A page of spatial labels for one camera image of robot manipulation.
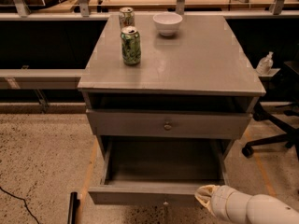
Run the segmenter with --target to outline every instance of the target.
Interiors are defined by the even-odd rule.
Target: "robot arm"
[[[195,198],[216,218],[236,224],[298,224],[299,213],[268,196],[251,196],[228,186],[203,186]]]

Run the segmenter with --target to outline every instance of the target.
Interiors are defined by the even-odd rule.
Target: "ceramic bowl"
[[[173,35],[178,31],[182,16],[174,12],[164,12],[153,16],[153,21],[161,35]]]

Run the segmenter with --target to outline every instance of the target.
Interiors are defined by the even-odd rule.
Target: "green soda can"
[[[140,63],[140,34],[134,26],[126,26],[121,29],[121,50],[125,64]]]
[[[131,7],[122,7],[120,9],[120,27],[135,26],[135,14]]]

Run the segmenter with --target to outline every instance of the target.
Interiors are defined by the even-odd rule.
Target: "cord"
[[[228,2],[228,10],[229,10],[229,11],[231,10],[231,2],[232,2],[232,0],[230,0],[230,1]]]
[[[13,198],[16,198],[16,199],[19,199],[19,200],[24,201],[24,203],[25,203],[25,207],[26,207],[28,213],[31,215],[31,217],[33,217],[33,218],[36,220],[36,223],[37,223],[37,224],[40,224],[40,223],[38,222],[37,218],[36,218],[36,217],[32,214],[32,212],[29,210],[28,205],[27,205],[27,202],[26,202],[25,199],[23,199],[23,198],[19,198],[19,197],[15,196],[15,195],[9,193],[8,191],[2,189],[1,186],[0,186],[0,190],[2,190],[4,193],[6,193],[7,195],[9,195],[9,196],[11,196],[11,197],[13,197]]]

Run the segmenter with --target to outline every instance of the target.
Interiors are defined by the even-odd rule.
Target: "terrazzo floor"
[[[299,118],[285,117],[293,127]],[[230,185],[248,194],[269,194],[299,211],[299,161],[283,143],[256,147],[246,159],[249,140],[283,133],[269,121],[252,121],[225,160]],[[43,224],[66,224],[70,193],[82,199],[80,223],[179,224],[226,223],[203,207],[94,205],[88,187],[97,186],[103,159],[84,114],[84,105],[53,105],[46,114],[38,105],[0,106],[0,186],[26,200]],[[0,223],[37,223],[22,200],[0,191]]]

